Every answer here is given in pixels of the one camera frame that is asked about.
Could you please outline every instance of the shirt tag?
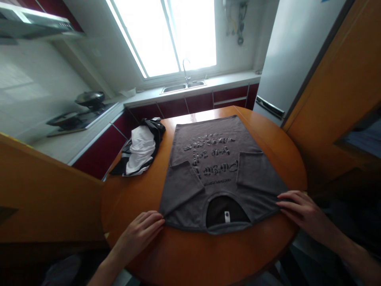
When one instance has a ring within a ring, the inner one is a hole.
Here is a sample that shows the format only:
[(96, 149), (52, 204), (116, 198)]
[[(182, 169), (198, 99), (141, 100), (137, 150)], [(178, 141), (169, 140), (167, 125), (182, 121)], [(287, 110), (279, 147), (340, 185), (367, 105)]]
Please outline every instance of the shirt tag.
[(225, 222), (230, 222), (230, 213), (225, 212)]

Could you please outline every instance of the round wooden table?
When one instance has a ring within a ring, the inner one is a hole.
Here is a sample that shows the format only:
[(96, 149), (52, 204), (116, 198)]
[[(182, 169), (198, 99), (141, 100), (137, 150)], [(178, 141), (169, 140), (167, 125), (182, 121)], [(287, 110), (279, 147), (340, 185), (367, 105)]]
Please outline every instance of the round wooden table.
[[(238, 115), (289, 189), (307, 189), (298, 149), (276, 124), (251, 110), (229, 106), (162, 120), (158, 154), (142, 175), (109, 175), (102, 191), (102, 225), (113, 247), (143, 211), (158, 210), (176, 124)], [(164, 227), (127, 270), (149, 285), (243, 284), (271, 267), (288, 249), (298, 227), (282, 213), (244, 231), (212, 236)]]

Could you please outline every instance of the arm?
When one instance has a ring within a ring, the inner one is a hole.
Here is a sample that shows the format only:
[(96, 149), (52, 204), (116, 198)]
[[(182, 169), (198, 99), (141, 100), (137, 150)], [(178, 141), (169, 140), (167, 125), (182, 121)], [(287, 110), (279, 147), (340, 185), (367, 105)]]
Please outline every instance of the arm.
[(163, 216), (156, 211), (141, 213), (119, 237), (88, 286), (112, 285), (120, 271), (162, 230), (163, 223)]
[(366, 285), (381, 285), (381, 266), (364, 248), (343, 234), (309, 196), (300, 191), (288, 191), (278, 198), (293, 200), (295, 203), (277, 202), (281, 212), (347, 262)]

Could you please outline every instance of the refrigerator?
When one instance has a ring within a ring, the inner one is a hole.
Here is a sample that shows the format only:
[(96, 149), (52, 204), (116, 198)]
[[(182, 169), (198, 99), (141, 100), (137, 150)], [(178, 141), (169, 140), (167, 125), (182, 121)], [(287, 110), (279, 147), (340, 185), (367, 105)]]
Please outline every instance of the refrigerator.
[(353, 1), (279, 1), (254, 111), (283, 126)]

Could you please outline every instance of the sink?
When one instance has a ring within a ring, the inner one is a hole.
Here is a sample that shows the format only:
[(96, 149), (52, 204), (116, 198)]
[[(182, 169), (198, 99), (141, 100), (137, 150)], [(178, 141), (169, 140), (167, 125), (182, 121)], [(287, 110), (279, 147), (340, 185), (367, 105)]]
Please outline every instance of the sink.
[(188, 83), (188, 88), (201, 86), (201, 85), (205, 85), (205, 83), (203, 81), (197, 81), (195, 83), (192, 82), (192, 83)]
[(172, 92), (172, 91), (179, 91), (182, 89), (190, 89), (190, 88), (198, 87), (198, 86), (202, 86), (202, 85), (206, 85), (206, 83), (204, 81), (196, 81), (196, 82), (188, 83), (188, 86), (186, 84), (172, 85), (169, 87), (164, 87), (163, 91), (160, 94), (168, 93), (168, 92)]
[(181, 89), (185, 89), (186, 88), (186, 85), (185, 84), (182, 84), (182, 85), (173, 85), (171, 87), (165, 87), (162, 91), (162, 93), (167, 93), (167, 92), (171, 92), (171, 91), (177, 91), (177, 90), (181, 90)]

